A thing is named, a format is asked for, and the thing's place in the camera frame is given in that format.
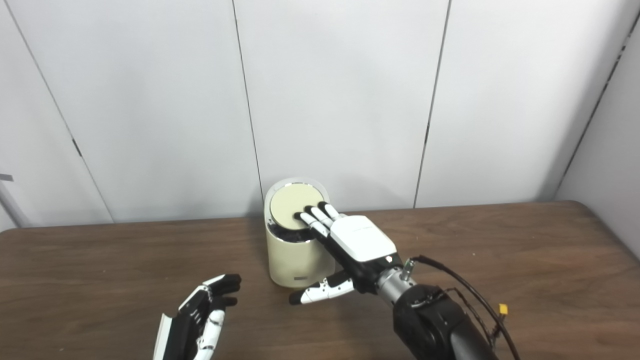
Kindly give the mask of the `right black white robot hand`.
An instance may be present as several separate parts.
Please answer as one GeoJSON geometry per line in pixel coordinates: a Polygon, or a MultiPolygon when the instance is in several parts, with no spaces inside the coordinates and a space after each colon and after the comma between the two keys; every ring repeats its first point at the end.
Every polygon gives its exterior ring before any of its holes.
{"type": "Polygon", "coordinates": [[[290,305],[308,305],[352,291],[380,297],[393,307],[410,284],[400,280],[402,258],[394,242],[364,215],[340,213],[327,202],[296,212],[301,221],[342,267],[289,296],[290,305]]]}

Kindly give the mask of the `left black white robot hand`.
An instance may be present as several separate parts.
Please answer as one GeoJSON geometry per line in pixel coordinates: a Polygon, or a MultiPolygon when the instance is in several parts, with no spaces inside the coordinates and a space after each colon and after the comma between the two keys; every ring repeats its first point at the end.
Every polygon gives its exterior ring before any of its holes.
{"type": "Polygon", "coordinates": [[[158,326],[154,360],[211,360],[226,319],[238,299],[239,274],[222,274],[203,281],[178,306],[176,315],[163,313],[158,326]]]}

